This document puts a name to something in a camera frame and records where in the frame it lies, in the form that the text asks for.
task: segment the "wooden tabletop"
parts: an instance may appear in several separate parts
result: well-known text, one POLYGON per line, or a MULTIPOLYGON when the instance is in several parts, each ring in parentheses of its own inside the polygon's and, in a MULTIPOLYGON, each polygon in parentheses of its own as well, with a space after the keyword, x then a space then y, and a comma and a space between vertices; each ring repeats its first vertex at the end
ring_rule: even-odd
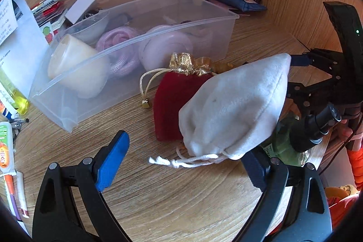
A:
MULTIPOLYGON (((241 17, 235 24, 226 61, 242 64, 277 53, 306 51, 290 34, 272 25, 263 14, 241 17)), ((329 76, 312 67, 290 71, 290 81, 305 85, 329 76)), ((290 100, 284 110, 293 108, 290 100)), ((154 135, 152 110, 140 108, 140 96, 117 104, 67 133, 33 106, 26 125, 16 140, 15 165, 24 173, 25 195, 30 219, 29 232, 39 188, 48 165, 78 164, 93 157, 109 144, 118 130, 130 135, 130 149, 112 186, 103 196, 112 213, 133 241, 231 241, 246 222, 261 192, 253 187, 240 161, 193 169, 172 169, 149 165, 150 156, 175 158, 177 143, 158 142, 154 135)), ((317 167, 327 140, 315 147, 311 162, 317 167)), ((275 227, 284 214, 289 193, 286 189, 275 227)), ((86 230, 91 225, 77 189, 76 204, 86 230)))

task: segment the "black pump cap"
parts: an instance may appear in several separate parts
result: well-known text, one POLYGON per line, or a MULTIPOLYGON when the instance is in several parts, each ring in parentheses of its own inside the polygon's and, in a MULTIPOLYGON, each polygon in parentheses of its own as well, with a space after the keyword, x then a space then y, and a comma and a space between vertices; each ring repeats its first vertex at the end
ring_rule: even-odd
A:
POLYGON ((296 121, 290 130, 290 144, 297 152, 305 152, 322 141, 329 130, 342 120, 337 108, 332 103, 317 115, 306 116, 296 121))

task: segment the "white plastic cup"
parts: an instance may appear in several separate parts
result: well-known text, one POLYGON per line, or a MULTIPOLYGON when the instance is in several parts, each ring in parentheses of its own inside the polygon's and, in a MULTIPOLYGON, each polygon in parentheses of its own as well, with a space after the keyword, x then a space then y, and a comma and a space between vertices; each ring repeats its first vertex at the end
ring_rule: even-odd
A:
MULTIPOLYGON (((77 64, 96 55, 98 51, 83 41, 66 34, 52 54, 48 77, 54 79, 77 64)), ((64 86, 77 92, 81 99, 97 96, 105 86, 110 72, 108 56, 100 57, 60 80, 64 86)))

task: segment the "transparent plastic bin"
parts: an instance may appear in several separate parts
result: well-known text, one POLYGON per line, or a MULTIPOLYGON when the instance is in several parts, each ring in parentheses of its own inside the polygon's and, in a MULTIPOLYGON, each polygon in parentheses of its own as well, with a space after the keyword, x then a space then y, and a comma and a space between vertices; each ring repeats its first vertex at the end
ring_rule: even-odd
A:
MULTIPOLYGON (((195 58, 208 56, 217 61, 226 56, 235 19, 238 18, 238 15, 205 0, 135 0, 100 11, 54 37, 33 81, 30 101, 50 120, 71 132, 79 122, 125 99, 139 95, 139 80, 146 70, 143 64, 139 63, 123 77, 110 73, 101 92, 90 99, 79 98, 74 90, 62 84, 62 81, 73 73, 83 67, 89 72, 89 69, 92 69, 90 65, 95 64, 96 59, 108 56, 112 61, 120 52, 139 51, 140 47, 145 47, 153 38, 174 31, 181 32, 189 38, 192 43, 190 53, 195 58), (153 27, 161 25, 171 26, 147 33, 153 27), (50 58, 64 35, 71 34, 95 47, 103 33, 120 26, 133 27, 141 35, 105 49, 54 79, 49 79, 50 58)), ((163 67, 167 66, 168 61, 165 61, 163 67)))

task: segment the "white drawstring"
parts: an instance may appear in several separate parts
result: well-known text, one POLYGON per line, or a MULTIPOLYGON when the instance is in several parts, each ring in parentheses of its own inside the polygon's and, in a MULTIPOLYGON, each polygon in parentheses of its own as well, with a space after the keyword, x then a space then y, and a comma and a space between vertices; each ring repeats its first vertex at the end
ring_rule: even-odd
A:
POLYGON ((170 68, 158 68, 158 69, 154 69, 154 70, 150 70, 150 71, 147 71, 146 73, 144 73, 141 77, 140 77, 140 93, 141 93, 141 97, 142 97, 142 102, 143 104, 144 103, 147 103, 148 105, 148 101, 147 101, 147 97, 146 97, 146 94, 147 94, 147 91, 149 90, 149 87, 152 83, 152 81, 158 77, 160 74, 163 74, 163 73, 166 73, 166 72, 171 72, 173 71, 173 69, 170 69, 170 68), (149 83, 147 84, 146 88, 145 88, 145 92, 144 90, 142 89, 142 80, 144 79, 144 77, 148 74, 151 74, 151 73, 154 73, 154 72, 158 72, 156 73, 149 81, 149 83))
POLYGON ((213 162, 205 161, 205 160, 217 159, 219 157, 217 154, 207 154, 207 155, 202 155, 202 156, 185 158, 184 156, 181 155, 178 148, 177 148, 177 154, 180 157, 180 159, 168 160, 168 159, 161 158, 160 156, 158 156, 156 159, 153 159, 152 157, 150 157, 149 163, 166 165, 166 166, 173 167, 173 168, 179 168, 180 166, 185 167, 185 168, 193 168, 193 167, 213 164, 213 162))

